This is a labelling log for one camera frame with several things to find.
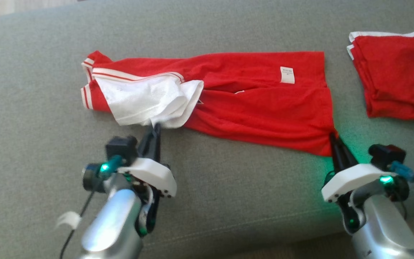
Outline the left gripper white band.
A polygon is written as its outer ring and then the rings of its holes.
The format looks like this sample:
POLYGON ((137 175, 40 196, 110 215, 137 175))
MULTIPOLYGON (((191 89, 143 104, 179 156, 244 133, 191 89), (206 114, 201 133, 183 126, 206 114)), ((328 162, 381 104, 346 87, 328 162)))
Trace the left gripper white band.
POLYGON ((150 125, 138 146, 139 158, 131 166, 118 168, 118 173, 129 174, 159 190, 164 197, 177 195, 177 182, 171 169, 160 164, 161 125, 150 125))

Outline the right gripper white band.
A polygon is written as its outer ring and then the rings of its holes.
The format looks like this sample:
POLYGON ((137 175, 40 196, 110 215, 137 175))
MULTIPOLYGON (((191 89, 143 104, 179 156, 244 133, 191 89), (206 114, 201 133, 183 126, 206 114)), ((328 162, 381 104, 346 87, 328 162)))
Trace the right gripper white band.
POLYGON ((321 190, 325 202, 341 203, 344 197, 346 203, 363 203, 371 196, 386 193, 385 184, 391 184, 396 173, 383 172, 372 164, 359 164, 339 136, 332 132, 329 139, 336 174, 321 190))

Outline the red and white shorts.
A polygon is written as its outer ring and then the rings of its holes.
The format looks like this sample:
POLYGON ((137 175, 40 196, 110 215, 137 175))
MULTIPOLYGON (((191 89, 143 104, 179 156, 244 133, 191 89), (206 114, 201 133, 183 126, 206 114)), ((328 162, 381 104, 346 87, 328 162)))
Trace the red and white shorts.
POLYGON ((186 127, 207 135, 328 157, 335 132, 320 51, 127 58, 99 51, 82 67, 85 108, 119 125, 186 127))

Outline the red shorts with white trim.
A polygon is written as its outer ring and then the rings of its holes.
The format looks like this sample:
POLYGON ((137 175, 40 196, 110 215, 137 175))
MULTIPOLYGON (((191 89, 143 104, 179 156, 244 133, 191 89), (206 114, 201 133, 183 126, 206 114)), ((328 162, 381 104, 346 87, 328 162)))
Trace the red shorts with white trim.
POLYGON ((414 32, 354 31, 349 40, 367 116, 414 120, 414 32))

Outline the large grey sofa ottoman cushion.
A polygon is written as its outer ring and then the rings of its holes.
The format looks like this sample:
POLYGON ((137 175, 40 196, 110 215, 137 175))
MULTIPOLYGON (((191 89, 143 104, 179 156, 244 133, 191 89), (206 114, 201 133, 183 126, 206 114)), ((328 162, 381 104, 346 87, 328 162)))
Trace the large grey sofa ottoman cushion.
MULTIPOLYGON (((0 259, 59 259, 69 210, 89 193, 82 169, 113 136, 140 138, 83 107, 81 62, 189 58, 233 51, 323 51, 335 127, 357 159, 375 143, 407 151, 414 121, 366 115, 346 51, 352 31, 414 31, 414 0, 87 0, 0 17, 0 259)), ((303 259, 351 259, 336 205, 320 189, 331 159, 228 141, 187 128, 162 131, 161 158, 178 185, 162 199, 140 259, 202 259, 324 237, 303 259)))

